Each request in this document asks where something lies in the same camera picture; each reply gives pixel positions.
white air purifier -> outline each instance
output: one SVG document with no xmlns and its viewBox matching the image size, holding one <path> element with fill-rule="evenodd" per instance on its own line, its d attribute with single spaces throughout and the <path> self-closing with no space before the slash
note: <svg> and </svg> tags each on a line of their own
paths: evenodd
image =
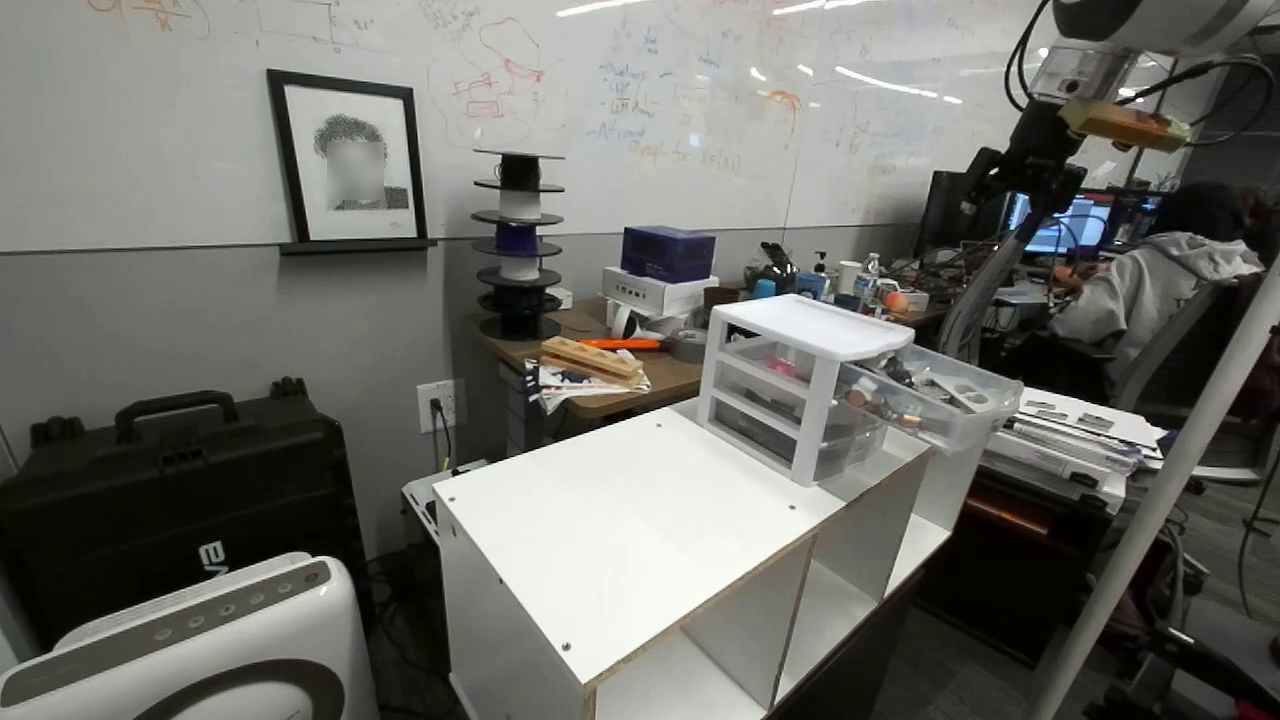
<svg viewBox="0 0 1280 720">
<path fill-rule="evenodd" d="M 345 564 L 289 554 L 68 634 L 0 677 L 3 720 L 376 720 Z"/>
</svg>

desk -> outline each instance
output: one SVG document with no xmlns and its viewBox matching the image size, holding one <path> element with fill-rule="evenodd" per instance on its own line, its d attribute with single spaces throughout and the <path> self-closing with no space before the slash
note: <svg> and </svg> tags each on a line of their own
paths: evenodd
<svg viewBox="0 0 1280 720">
<path fill-rule="evenodd" d="M 568 307 L 552 318 L 561 325 L 561 338 L 609 338 L 598 312 Z M 484 350 L 508 367 L 524 371 L 524 359 L 535 359 L 538 342 L 501 342 L 484 338 Z M 676 402 L 694 398 L 701 365 L 685 365 L 668 352 L 635 352 L 647 371 L 647 391 L 619 391 L 619 398 L 580 398 L 562 404 L 562 415 L 574 425 L 611 425 L 635 412 L 650 412 Z"/>
</svg>

plastic container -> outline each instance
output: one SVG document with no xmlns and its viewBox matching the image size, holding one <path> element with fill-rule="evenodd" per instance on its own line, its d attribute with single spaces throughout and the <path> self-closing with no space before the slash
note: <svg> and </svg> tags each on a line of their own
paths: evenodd
<svg viewBox="0 0 1280 720">
<path fill-rule="evenodd" d="M 838 398 L 838 367 L 902 344 L 912 328 L 804 297 L 720 303 L 708 328 L 701 421 L 754 447 L 796 486 L 833 486 L 882 431 L 856 398 Z"/>
<path fill-rule="evenodd" d="M 895 431 L 932 446 L 893 585 L 912 578 L 955 529 L 993 431 L 1017 412 L 1022 384 L 902 350 L 887 365 L 849 365 L 838 384 Z"/>
<path fill-rule="evenodd" d="M 668 285 L 710 276 L 717 238 L 679 227 L 625 227 L 625 273 Z"/>
</svg>

black bag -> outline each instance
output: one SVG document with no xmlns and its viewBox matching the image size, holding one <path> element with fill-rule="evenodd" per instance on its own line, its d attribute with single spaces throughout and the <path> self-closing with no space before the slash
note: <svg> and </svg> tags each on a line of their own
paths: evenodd
<svg viewBox="0 0 1280 720">
<path fill-rule="evenodd" d="M 345 431 L 301 380 L 269 402 L 186 391 L 128 404 L 115 428 L 30 428 L 0 486 L 3 573 L 53 648 L 68 628 L 281 554 L 363 579 Z"/>
</svg>

whiteboard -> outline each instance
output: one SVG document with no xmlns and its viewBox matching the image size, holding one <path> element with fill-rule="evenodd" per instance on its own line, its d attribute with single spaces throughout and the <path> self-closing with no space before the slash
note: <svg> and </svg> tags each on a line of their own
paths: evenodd
<svg viewBox="0 0 1280 720">
<path fill-rule="evenodd" d="M 562 154 L 561 232 L 876 226 L 1005 148 L 1030 0 L 570 8 L 3 0 L 0 254 L 289 240 L 269 70 L 414 89 L 431 238 L 484 238 L 477 145 Z"/>
</svg>

